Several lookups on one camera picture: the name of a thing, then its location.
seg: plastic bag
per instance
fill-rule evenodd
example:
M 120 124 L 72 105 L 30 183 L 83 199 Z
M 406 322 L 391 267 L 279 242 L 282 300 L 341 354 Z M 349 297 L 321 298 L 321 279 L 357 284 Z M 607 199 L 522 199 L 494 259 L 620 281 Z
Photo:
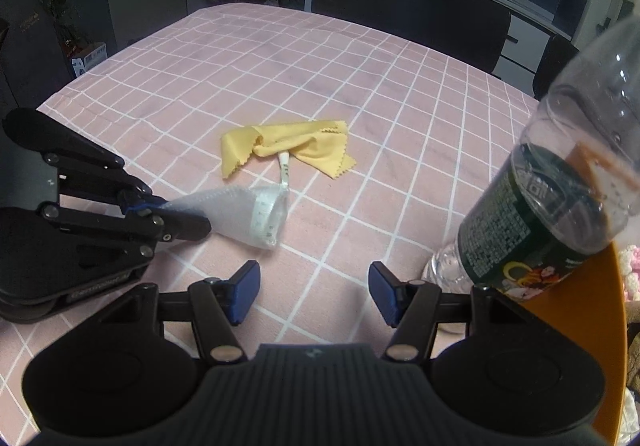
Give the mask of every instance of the plastic bag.
M 163 209 L 204 215 L 211 229 L 250 246 L 278 245 L 289 210 L 289 152 L 278 155 L 280 184 L 226 186 L 169 201 Z
M 625 388 L 625 397 L 622 406 L 622 418 L 620 420 L 620 430 L 618 431 L 618 440 L 616 446 L 629 444 L 640 432 L 638 425 L 638 411 L 636 410 L 636 402 L 631 390 Z

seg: green bottle label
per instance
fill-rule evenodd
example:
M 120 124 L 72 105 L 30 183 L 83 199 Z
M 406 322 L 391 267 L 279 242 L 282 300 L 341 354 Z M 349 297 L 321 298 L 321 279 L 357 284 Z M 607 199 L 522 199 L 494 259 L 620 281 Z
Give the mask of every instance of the green bottle label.
M 526 145 L 516 150 L 523 163 L 515 170 L 520 184 L 547 214 L 559 221 L 577 203 L 596 208 L 593 200 L 585 199 L 584 181 L 565 161 L 541 147 L 534 147 L 534 153 Z M 544 168 L 536 166 L 540 157 Z M 562 185 L 545 174 L 549 163 Z M 597 208 L 591 213 L 597 214 Z M 589 256 L 564 245 L 539 219 L 516 184 L 511 156 L 460 225 L 458 250 L 474 283 L 491 285 L 516 299 L 538 295 Z

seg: clear plastic bag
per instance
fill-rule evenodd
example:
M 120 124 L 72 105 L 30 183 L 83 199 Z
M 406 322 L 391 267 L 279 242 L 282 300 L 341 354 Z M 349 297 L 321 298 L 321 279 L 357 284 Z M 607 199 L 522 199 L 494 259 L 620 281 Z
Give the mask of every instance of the clear plastic bag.
M 256 248 L 273 249 L 280 241 L 289 210 L 289 153 L 278 158 L 280 184 L 254 188 L 233 185 L 196 192 L 162 208 L 204 215 L 216 233 Z

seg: blue gripper pad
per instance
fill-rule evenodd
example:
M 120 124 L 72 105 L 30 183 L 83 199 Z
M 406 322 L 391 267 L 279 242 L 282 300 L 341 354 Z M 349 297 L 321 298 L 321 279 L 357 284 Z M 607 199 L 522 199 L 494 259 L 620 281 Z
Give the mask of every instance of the blue gripper pad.
M 399 302 L 398 289 L 402 282 L 382 262 L 369 266 L 369 294 L 387 325 L 397 327 L 406 311 Z
M 240 325 L 260 291 L 260 264 L 246 261 L 230 279 L 219 284 L 226 286 L 227 304 L 223 307 L 226 319 L 231 325 Z

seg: table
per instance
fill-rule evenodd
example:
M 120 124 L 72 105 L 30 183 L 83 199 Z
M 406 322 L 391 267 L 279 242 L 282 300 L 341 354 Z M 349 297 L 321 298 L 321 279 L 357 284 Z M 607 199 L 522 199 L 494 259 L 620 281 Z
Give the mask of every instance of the table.
M 256 304 L 237 334 L 261 342 L 364 341 L 380 352 L 392 330 L 367 296 L 371 261 L 418 278 L 432 251 L 507 157 L 537 102 L 445 54 L 315 14 L 230 4 L 203 9 L 111 56 L 40 110 L 119 153 L 126 170 L 172 199 L 220 187 L 220 136 L 258 123 L 344 119 L 353 170 L 333 181 L 292 160 L 290 213 L 273 252 L 218 235 L 154 259 L 145 280 L 184 290 L 226 278 L 248 259 L 262 269 Z M 276 159 L 229 181 L 279 181 Z M 65 200 L 80 209 L 104 205 Z M 103 307 L 107 295 L 37 325 L 0 322 L 0 431 L 11 445 L 35 431 L 20 393 L 31 357 Z M 194 350 L 190 326 L 168 337 Z M 454 337 L 438 336 L 434 352 Z

